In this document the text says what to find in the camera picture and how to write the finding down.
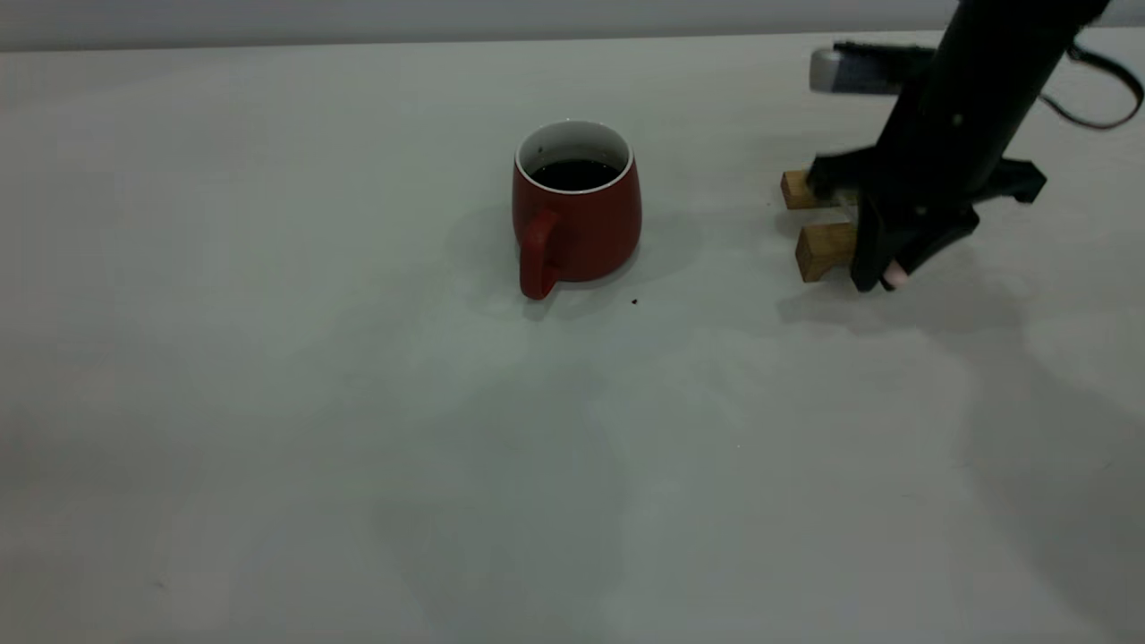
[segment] table surface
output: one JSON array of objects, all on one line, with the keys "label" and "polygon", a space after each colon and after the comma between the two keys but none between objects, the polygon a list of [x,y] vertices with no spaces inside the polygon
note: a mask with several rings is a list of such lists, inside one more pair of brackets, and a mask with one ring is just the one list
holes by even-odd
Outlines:
[{"label": "table surface", "polygon": [[[840,215],[780,175],[892,105],[808,92],[843,37],[0,56],[0,641],[1140,635],[1145,118],[1039,105],[1035,205],[805,285]],[[646,228],[530,303],[511,157],[566,117]]]}]

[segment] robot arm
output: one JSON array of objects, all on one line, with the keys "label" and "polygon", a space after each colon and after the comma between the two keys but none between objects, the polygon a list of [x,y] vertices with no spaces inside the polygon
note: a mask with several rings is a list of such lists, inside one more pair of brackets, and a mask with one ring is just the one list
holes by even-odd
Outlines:
[{"label": "robot arm", "polygon": [[[1061,56],[1114,73],[1116,63],[1074,45],[1110,0],[962,0],[938,49],[840,44],[812,60],[812,87],[898,94],[872,148],[820,156],[807,176],[822,198],[856,190],[858,246],[851,277],[870,291],[897,261],[909,274],[978,227],[973,204],[1001,196],[1033,203],[1045,176],[1002,157]],[[1052,99],[1066,118],[1095,128]]]}]

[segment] coffee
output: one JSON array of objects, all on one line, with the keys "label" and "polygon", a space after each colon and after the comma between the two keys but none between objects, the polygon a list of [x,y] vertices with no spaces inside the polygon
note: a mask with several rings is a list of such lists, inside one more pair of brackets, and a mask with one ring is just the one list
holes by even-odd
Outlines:
[{"label": "coffee", "polygon": [[553,190],[591,190],[609,183],[621,171],[594,160],[563,160],[551,163],[530,174],[532,180]]}]

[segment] cable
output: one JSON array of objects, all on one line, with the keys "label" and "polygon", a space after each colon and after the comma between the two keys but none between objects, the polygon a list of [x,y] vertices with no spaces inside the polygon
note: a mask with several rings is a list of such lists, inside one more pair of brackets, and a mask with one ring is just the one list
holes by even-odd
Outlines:
[{"label": "cable", "polygon": [[1042,102],[1049,105],[1051,110],[1058,112],[1058,115],[1060,115],[1061,118],[1068,120],[1069,123],[1080,125],[1082,127],[1088,127],[1090,129],[1100,129],[1100,131],[1108,131],[1121,127],[1122,125],[1132,120],[1135,116],[1137,116],[1137,112],[1140,111],[1142,109],[1142,103],[1145,103],[1145,87],[1142,87],[1142,83],[1137,80],[1137,77],[1134,76],[1131,71],[1127,70],[1120,63],[1106,58],[1100,54],[1095,54],[1093,52],[1083,49],[1076,42],[1071,45],[1069,49],[1066,49],[1066,55],[1069,56],[1069,60],[1075,63],[1081,63],[1083,65],[1096,68],[1100,71],[1104,71],[1108,74],[1116,77],[1119,80],[1121,80],[1121,83],[1124,83],[1126,87],[1128,87],[1129,91],[1132,92],[1134,96],[1137,99],[1137,107],[1134,108],[1134,111],[1130,112],[1129,116],[1127,116],[1121,120],[1114,123],[1095,123],[1092,120],[1087,120],[1075,116],[1073,112],[1063,108],[1061,103],[1057,102],[1055,99],[1051,99],[1045,94],[1042,94],[1041,96]]}]

